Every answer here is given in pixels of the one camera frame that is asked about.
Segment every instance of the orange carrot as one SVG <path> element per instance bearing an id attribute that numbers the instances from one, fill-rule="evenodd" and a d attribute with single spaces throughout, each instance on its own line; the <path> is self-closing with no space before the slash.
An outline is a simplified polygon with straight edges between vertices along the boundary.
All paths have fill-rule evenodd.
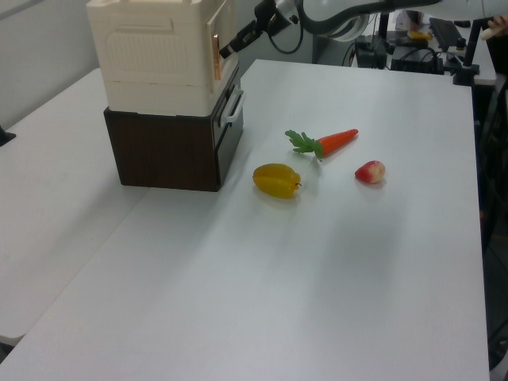
<path id="1" fill-rule="evenodd" d="M 298 153 L 314 152 L 316 157 L 321 160 L 323 156 L 335 152 L 352 141 L 356 134 L 358 134 L 358 130 L 350 129 L 349 131 L 335 133 L 317 140 L 310 139 L 305 133 L 300 135 L 292 130 L 286 131 L 285 134 L 289 136 L 289 141 L 296 147 L 293 148 L 293 151 Z"/>

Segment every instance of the drawer handle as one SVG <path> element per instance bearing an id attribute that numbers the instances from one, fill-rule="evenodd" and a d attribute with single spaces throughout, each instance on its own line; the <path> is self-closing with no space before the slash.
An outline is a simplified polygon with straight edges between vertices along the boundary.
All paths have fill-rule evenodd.
<path id="1" fill-rule="evenodd" d="M 240 112 L 244 107 L 244 102 L 245 92 L 242 89 L 235 87 L 231 93 L 231 97 L 229 97 L 229 100 L 225 105 L 224 112 L 222 113 L 221 128 L 224 128 L 228 123 L 234 123 L 237 121 L 240 116 Z M 235 105 L 237 105 L 237 108 L 234 113 L 231 114 Z"/>

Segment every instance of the dark brown box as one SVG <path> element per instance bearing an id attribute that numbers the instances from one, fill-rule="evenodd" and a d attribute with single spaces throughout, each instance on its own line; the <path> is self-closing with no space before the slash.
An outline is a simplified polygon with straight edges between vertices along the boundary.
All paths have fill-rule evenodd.
<path id="1" fill-rule="evenodd" d="M 209 117 L 166 117 L 104 111 L 123 185 L 218 191 L 243 130 L 243 115 L 220 126 L 238 68 Z"/>

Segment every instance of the toy fruit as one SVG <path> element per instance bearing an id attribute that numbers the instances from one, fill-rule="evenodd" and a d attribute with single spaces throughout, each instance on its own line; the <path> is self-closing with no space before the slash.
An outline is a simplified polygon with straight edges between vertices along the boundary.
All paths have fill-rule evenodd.
<path id="1" fill-rule="evenodd" d="M 252 178 L 263 192 L 278 198 L 292 198 L 300 187 L 300 175 L 285 164 L 265 164 Z"/>
<path id="2" fill-rule="evenodd" d="M 298 153 L 314 152 L 316 157 L 321 160 L 323 156 L 334 153 L 337 149 L 344 147 L 358 134 L 357 129 L 350 129 L 343 133 L 335 133 L 321 139 L 310 139 L 305 133 L 300 135 L 295 131 L 289 130 L 285 134 L 290 138 L 289 141 L 296 147 L 293 151 Z"/>
<path id="3" fill-rule="evenodd" d="M 364 183 L 375 184 L 383 180 L 385 172 L 386 168 L 384 164 L 380 161 L 373 160 L 358 168 L 355 172 L 355 177 Z"/>

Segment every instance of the person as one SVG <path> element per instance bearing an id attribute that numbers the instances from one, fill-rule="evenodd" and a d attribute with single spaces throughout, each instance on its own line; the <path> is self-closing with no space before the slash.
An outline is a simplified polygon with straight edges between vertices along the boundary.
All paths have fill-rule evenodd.
<path id="1" fill-rule="evenodd" d="M 495 71 L 508 76 L 508 14 L 488 21 L 489 28 L 503 27 L 503 30 L 487 41 Z"/>
<path id="2" fill-rule="evenodd" d="M 492 29 L 500 27 L 504 28 L 500 33 L 498 33 L 498 36 L 505 36 L 508 34 L 508 14 L 494 17 L 494 19 L 489 20 L 487 24 Z"/>

